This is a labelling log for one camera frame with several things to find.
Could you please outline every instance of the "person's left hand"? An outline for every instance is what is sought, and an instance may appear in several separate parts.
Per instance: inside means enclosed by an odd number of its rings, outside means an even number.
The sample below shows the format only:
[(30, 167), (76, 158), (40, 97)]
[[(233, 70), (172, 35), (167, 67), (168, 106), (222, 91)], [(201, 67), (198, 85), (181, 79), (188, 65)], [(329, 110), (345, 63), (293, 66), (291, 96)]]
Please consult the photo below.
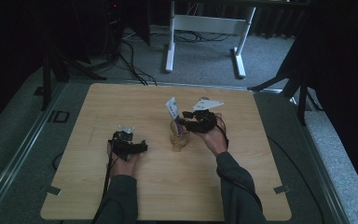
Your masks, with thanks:
[[(110, 155), (110, 143), (107, 144), (107, 152)], [(129, 161), (122, 160), (118, 155), (112, 153), (113, 167), (110, 170), (109, 177), (112, 179), (115, 175), (129, 175), (134, 177), (136, 162), (139, 159), (139, 154), (134, 154)]]

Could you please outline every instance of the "forearm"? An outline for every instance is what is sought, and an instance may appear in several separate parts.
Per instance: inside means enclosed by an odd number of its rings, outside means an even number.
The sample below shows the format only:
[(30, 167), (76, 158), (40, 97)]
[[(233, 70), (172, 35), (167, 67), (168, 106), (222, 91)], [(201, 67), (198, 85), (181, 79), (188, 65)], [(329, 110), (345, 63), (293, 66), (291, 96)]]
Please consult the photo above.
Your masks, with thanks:
[(255, 191), (255, 183), (249, 172), (240, 167), (228, 152), (220, 153), (216, 161), (218, 172), (223, 176), (221, 194), (226, 223), (265, 223), (266, 219), (252, 194), (227, 181), (235, 181)]
[(128, 175), (115, 175), (101, 202), (97, 223), (136, 223), (137, 218), (136, 179)]

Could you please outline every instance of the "metal leg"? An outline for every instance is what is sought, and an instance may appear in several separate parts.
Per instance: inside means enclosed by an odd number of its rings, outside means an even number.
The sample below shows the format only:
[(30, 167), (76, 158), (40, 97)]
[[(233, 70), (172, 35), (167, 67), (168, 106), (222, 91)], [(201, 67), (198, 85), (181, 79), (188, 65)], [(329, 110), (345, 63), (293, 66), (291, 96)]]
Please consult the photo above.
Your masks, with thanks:
[(173, 35), (175, 32), (175, 2), (171, 1), (171, 23), (170, 23), (170, 45), (168, 46), (167, 63), (165, 70), (172, 72), (173, 70), (173, 54), (175, 53), (175, 43), (173, 43)]
[(237, 48), (234, 48), (235, 61), (237, 63), (238, 75), (242, 78), (246, 77), (246, 74), (245, 74), (245, 68), (243, 67), (241, 53), (243, 50), (243, 46), (245, 45), (246, 37), (248, 36), (249, 29), (251, 27), (252, 18), (254, 16), (254, 14), (255, 14), (255, 7), (252, 8), (252, 12), (250, 13), (249, 17), (246, 18), (246, 25), (243, 28), (243, 33), (241, 35), (240, 44), (238, 45)]

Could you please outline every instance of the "tripod leg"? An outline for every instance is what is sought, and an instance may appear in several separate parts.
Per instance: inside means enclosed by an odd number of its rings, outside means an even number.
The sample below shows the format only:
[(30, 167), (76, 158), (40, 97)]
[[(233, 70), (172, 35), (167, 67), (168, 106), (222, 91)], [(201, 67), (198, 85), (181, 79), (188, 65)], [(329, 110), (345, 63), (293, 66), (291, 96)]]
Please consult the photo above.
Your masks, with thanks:
[(284, 86), (282, 90), (282, 94), (284, 97), (292, 98), (298, 88), (301, 85), (301, 81), (298, 78), (289, 78), (286, 85)]
[(75, 67), (77, 70), (79, 70), (80, 72), (85, 73), (86, 75), (88, 75), (89, 77), (93, 78), (93, 79), (99, 79), (99, 80), (106, 80), (106, 77), (101, 77), (98, 76), (97, 74), (91, 72), (88, 68), (86, 68), (85, 66), (81, 65), (80, 63), (78, 63), (75, 60), (72, 60), (70, 58), (68, 58), (63, 52), (61, 52), (59, 49), (54, 48), (54, 52), (57, 53), (57, 55), (65, 62), (71, 64), (73, 67)]
[(303, 70), (304, 75), (302, 76), (301, 80), (301, 87), (300, 87), (300, 96), (298, 100), (298, 109), (297, 109), (297, 117), (300, 120), (302, 125), (305, 124), (305, 105), (307, 101), (307, 92), (308, 92), (308, 84), (310, 79), (310, 63), (307, 63), (305, 69)]
[(248, 87), (248, 91), (262, 91), (265, 88), (267, 88), (268, 86), (272, 86), (273, 84), (275, 84), (281, 80), (284, 80), (284, 79), (285, 79), (285, 77), (276, 76), (266, 82), (261, 83), (260, 85), (257, 85), (254, 87)]

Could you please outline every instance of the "wires on floor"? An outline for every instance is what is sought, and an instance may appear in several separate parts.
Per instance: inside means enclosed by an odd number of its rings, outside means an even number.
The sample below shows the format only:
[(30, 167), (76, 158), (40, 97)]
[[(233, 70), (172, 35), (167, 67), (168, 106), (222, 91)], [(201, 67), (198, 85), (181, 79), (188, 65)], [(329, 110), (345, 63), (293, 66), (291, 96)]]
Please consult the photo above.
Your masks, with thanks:
[(325, 223), (324, 220), (324, 213), (322, 211), (321, 206), (319, 205), (318, 201), (316, 200), (316, 196), (313, 193), (313, 191), (310, 189), (310, 184), (307, 182), (307, 180), (305, 179), (304, 175), (301, 173), (301, 171), (298, 169), (298, 166), (295, 164), (295, 162), (293, 161), (293, 159), (287, 154), (287, 152), (283, 149), (283, 147), (281, 147), (281, 145), (275, 141), (273, 138), (271, 138), (270, 136), (267, 135), (267, 138), (273, 142), (275, 144), (275, 146), (277, 146), (281, 152), (286, 156), (286, 158), (293, 164), (293, 166), (295, 166), (298, 174), (301, 176), (302, 180), (304, 181), (304, 184), (307, 186), (308, 191), (310, 192), (310, 196), (312, 197), (313, 201), (315, 201), (316, 206), (318, 207), (319, 213), (321, 214), (321, 219), (322, 219), (322, 223)]
[(133, 58), (134, 58), (134, 50), (133, 50), (133, 46), (128, 43), (127, 41), (124, 41), (122, 40), (122, 43), (123, 44), (126, 44), (127, 46), (130, 47), (131, 49), (131, 60), (128, 62), (124, 56), (119, 53), (119, 57), (121, 58), (121, 60), (123, 60), (123, 62), (127, 65), (127, 68), (123, 68), (123, 67), (120, 67), (117, 65), (117, 67), (119, 68), (122, 68), (122, 69), (125, 69), (127, 71), (130, 71), (131, 74), (133, 76), (135, 76), (144, 86), (148, 86), (149, 84), (147, 83), (147, 81), (143, 78), (143, 77), (148, 77), (149, 80), (153, 81), (154, 84), (157, 86), (157, 81), (150, 75), (148, 75), (146, 72), (142, 71), (141, 69), (139, 69), (138, 67), (136, 67), (134, 64), (133, 64)]
[[(230, 35), (217, 35), (216, 37), (213, 38), (206, 38), (201, 33), (194, 32), (194, 31), (178, 31), (176, 33), (178, 35), (175, 35), (174, 38), (177, 41), (186, 42), (186, 43), (213, 42), (213, 41), (218, 42), (218, 41), (224, 41), (230, 37)], [(190, 38), (183, 37), (181, 35), (193, 35), (194, 38), (190, 39)]]

